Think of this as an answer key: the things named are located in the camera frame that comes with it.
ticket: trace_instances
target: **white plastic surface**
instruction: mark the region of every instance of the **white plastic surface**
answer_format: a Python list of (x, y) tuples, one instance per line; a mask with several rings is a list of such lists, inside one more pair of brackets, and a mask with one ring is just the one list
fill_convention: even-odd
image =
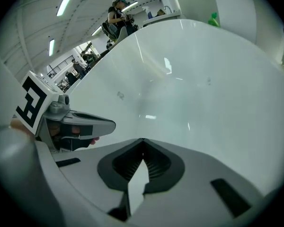
[(93, 147), (149, 138), (209, 154), (266, 195), (284, 179), (284, 71), (251, 42), (193, 20), (130, 35), (70, 95), (116, 122)]

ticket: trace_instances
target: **ceiling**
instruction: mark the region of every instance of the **ceiling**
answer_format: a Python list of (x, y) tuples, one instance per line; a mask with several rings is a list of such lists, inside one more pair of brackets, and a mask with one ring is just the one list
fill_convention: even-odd
[[(0, 24), (0, 57), (17, 80), (29, 70), (36, 71), (91, 40), (91, 34), (107, 18), (113, 0), (70, 0), (62, 16), (57, 11), (62, 0), (18, 0)], [(131, 14), (142, 11), (138, 1)], [(55, 39), (54, 55), (49, 57), (49, 41)]]

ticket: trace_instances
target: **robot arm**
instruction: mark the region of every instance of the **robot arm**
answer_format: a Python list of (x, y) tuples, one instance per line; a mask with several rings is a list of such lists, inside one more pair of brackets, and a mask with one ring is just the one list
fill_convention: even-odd
[[(68, 95), (60, 95), (31, 71), (25, 76), (22, 87), (27, 94), (23, 98), (25, 103), (17, 107), (16, 116), (52, 152), (86, 148), (92, 139), (115, 130), (115, 122), (111, 120), (71, 110)], [(53, 123), (60, 128), (54, 138), (49, 131)]]

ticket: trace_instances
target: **black slot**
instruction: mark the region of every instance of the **black slot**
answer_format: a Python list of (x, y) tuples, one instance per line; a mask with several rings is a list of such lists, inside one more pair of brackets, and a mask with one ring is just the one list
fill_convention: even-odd
[(68, 166), (80, 162), (78, 158), (67, 159), (63, 161), (56, 161), (58, 167)]
[(224, 179), (210, 183), (235, 218), (250, 209), (251, 206)]

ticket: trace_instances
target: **chair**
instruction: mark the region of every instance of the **chair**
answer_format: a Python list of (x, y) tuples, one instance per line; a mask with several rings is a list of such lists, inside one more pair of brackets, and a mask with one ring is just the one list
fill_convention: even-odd
[(113, 33), (110, 32), (110, 30), (108, 29), (108, 26), (107, 26), (106, 23), (102, 23), (101, 27), (102, 27), (102, 30), (103, 30), (104, 34), (107, 37), (109, 37), (112, 40), (116, 40), (117, 39), (117, 37)]

